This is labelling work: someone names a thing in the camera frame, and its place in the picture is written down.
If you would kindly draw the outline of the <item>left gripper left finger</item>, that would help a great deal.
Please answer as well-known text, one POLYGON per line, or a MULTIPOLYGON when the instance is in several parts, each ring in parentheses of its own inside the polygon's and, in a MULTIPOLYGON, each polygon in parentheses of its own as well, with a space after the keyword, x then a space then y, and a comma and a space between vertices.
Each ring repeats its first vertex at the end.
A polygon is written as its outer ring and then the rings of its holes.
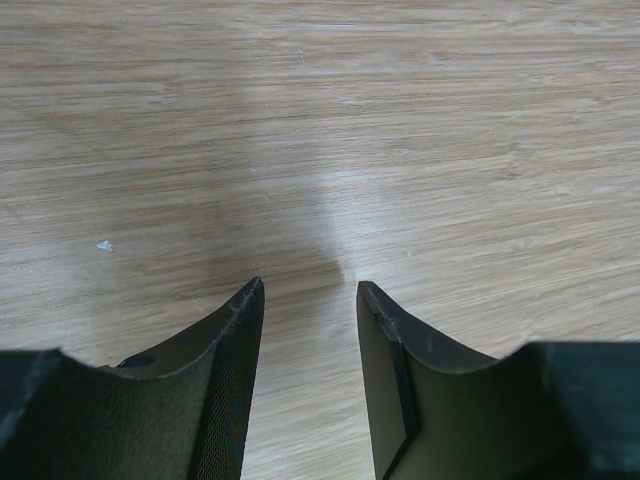
POLYGON ((237 479, 264 318, 253 278, 213 313, 115 366, 1 354, 5 479, 237 479))

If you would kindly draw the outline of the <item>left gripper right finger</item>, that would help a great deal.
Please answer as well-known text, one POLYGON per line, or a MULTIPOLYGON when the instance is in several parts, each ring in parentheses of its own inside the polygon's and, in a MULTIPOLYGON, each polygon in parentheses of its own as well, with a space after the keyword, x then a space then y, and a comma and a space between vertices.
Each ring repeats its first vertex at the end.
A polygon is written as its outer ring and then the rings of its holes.
POLYGON ((637 343, 534 341, 498 359, 369 281, 357 327, 377 478, 638 477, 637 343))

